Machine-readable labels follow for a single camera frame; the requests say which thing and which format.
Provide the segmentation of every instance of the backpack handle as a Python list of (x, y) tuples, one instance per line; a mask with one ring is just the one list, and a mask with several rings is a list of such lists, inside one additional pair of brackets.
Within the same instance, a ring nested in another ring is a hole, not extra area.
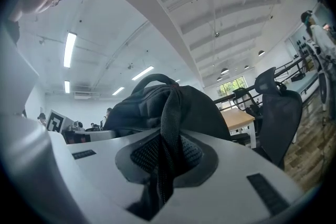
[(148, 75), (147, 77), (143, 78), (138, 85), (135, 86), (134, 90), (132, 91), (132, 94), (144, 89), (147, 84), (149, 84), (152, 81), (159, 81), (162, 83), (166, 83), (168, 85), (175, 85), (179, 86), (178, 83), (175, 80), (172, 80), (171, 78), (167, 77), (163, 74), (152, 74)]

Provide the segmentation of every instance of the black mesh chair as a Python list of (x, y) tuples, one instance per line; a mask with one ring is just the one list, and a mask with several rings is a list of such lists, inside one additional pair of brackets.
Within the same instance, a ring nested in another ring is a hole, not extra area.
[(252, 116), (260, 115), (259, 106), (254, 101), (249, 91), (245, 88), (238, 88), (237, 90), (234, 90), (233, 93), (235, 94), (233, 102), (240, 110), (244, 110)]
[[(242, 111), (245, 111), (246, 113), (250, 114), (255, 118), (254, 120), (254, 127), (256, 131), (256, 136), (259, 134), (259, 131), (262, 126), (262, 114), (261, 109), (258, 106), (258, 104), (254, 101), (252, 98), (252, 95), (247, 91), (245, 88), (238, 88), (237, 90), (234, 90), (233, 93), (235, 94), (235, 97), (233, 98), (234, 104)], [(249, 141), (249, 134), (247, 133), (240, 133), (235, 134), (231, 136), (231, 139), (233, 142), (237, 142), (241, 145), (245, 145)]]
[(283, 169), (283, 158), (301, 120), (302, 99), (297, 92), (274, 81), (275, 69), (260, 74), (255, 82), (256, 91), (263, 94), (264, 119), (259, 133), (260, 146), (253, 150)]

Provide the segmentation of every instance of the fluorescent light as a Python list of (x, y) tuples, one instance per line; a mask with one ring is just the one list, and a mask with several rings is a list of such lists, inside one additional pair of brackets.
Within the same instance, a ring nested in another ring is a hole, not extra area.
[(140, 74), (136, 75), (132, 80), (137, 80), (141, 76), (145, 75), (149, 71), (151, 71), (154, 67), (148, 67), (147, 69), (143, 70)]
[(70, 93), (70, 81), (64, 81), (65, 93)]
[(73, 51), (73, 46), (75, 45), (76, 41), (76, 34), (68, 33), (67, 42), (65, 44), (65, 51), (64, 51), (64, 67), (70, 68), (70, 62), (71, 62), (71, 55)]
[(125, 89), (124, 87), (120, 87), (117, 91), (115, 91), (112, 95), (117, 95), (118, 92), (121, 92), (123, 89)]

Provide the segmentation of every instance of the chair headrest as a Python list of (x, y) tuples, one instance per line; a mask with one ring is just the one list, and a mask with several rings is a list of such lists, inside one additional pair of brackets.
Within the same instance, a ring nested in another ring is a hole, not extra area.
[(276, 68), (272, 67), (265, 72), (261, 73), (255, 82), (255, 90), (262, 94), (275, 94), (280, 95), (280, 90), (277, 87), (277, 83), (274, 81), (274, 72)]
[(237, 90), (234, 90), (233, 93), (235, 94), (236, 99), (242, 98), (244, 95), (249, 94), (245, 88), (238, 88)]

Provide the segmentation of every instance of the wooden desk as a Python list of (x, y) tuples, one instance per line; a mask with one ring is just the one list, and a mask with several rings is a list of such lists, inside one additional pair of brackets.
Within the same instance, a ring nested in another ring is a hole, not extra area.
[(247, 114), (246, 112), (240, 109), (230, 109), (226, 111), (221, 111), (221, 114), (223, 115), (223, 118), (229, 131), (234, 131), (236, 129), (248, 126), (249, 135), (251, 139), (251, 148), (255, 148), (257, 146), (253, 116)]

